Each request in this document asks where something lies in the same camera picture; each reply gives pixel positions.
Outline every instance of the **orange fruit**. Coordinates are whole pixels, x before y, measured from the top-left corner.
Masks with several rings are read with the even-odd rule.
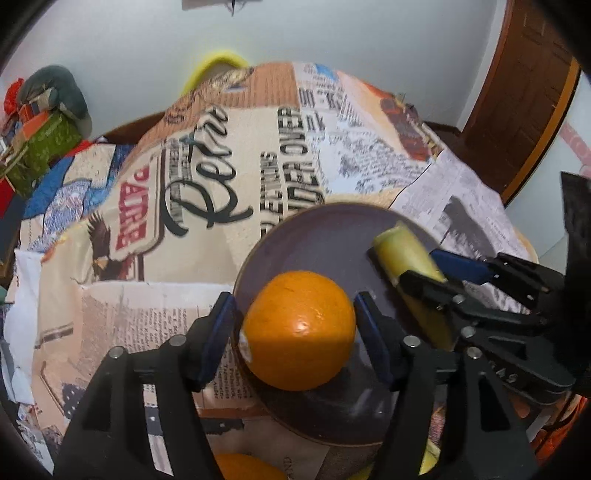
[[[215,458],[225,480],[287,480],[281,470],[250,455],[223,453]]]
[[[281,390],[316,388],[349,359],[355,311],[331,279],[282,273],[257,295],[239,335],[239,350],[260,380]]]

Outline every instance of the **plate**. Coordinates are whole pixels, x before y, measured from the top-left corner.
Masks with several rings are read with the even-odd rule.
[[[383,208],[334,203],[304,210],[275,227],[256,245],[238,275],[234,296],[244,315],[256,295],[278,274],[309,270],[331,278],[353,300],[368,291],[377,306],[408,333],[421,335],[411,313],[374,260],[374,237],[403,221],[428,251],[437,242],[407,218]],[[339,374],[318,388],[288,392],[260,381],[232,345],[255,395],[278,422],[300,436],[327,445],[369,446],[382,442],[394,410],[395,394],[377,379],[359,332]]]

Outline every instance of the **stuffed toy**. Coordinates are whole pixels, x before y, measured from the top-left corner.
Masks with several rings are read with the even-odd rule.
[[[40,111],[58,108],[74,121],[88,115],[86,101],[74,76],[60,65],[49,65],[33,73],[19,89],[17,102],[19,106],[35,102]]]

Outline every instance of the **wooden door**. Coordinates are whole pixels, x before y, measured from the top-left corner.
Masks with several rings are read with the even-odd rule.
[[[572,60],[532,0],[514,0],[511,13],[498,66],[463,134],[466,145],[481,155],[489,184],[498,192],[507,188],[540,141]]]

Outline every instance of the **white wall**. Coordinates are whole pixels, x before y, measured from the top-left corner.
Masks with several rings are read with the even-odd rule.
[[[566,120],[585,143],[591,145],[591,85],[585,75],[581,75]],[[573,150],[557,136],[530,179],[507,207],[507,215],[531,241],[540,257],[557,245],[565,234],[560,172],[579,173],[581,166]],[[562,240],[552,252],[553,262],[556,256],[566,254],[565,245]]]
[[[181,0],[57,0],[1,80],[65,65],[98,135],[166,108],[205,54],[229,48],[252,64],[327,64],[405,92],[424,118],[456,125],[498,1],[262,0],[232,18],[220,4],[183,11]]]
[[[495,56],[496,47],[499,43],[499,37],[501,36],[501,30],[503,29],[503,20],[505,19],[506,8],[507,0],[496,0],[495,13],[492,17],[491,26],[488,32],[488,41],[485,46],[484,54],[482,55],[482,61],[478,68],[478,72],[476,73],[476,79],[472,85],[472,90],[470,90],[470,93],[468,94],[466,104],[457,122],[457,127],[461,131],[464,130],[466,124],[468,123],[470,114],[476,105],[476,101],[478,100],[480,91],[484,86],[488,71],[491,68],[492,59]]]

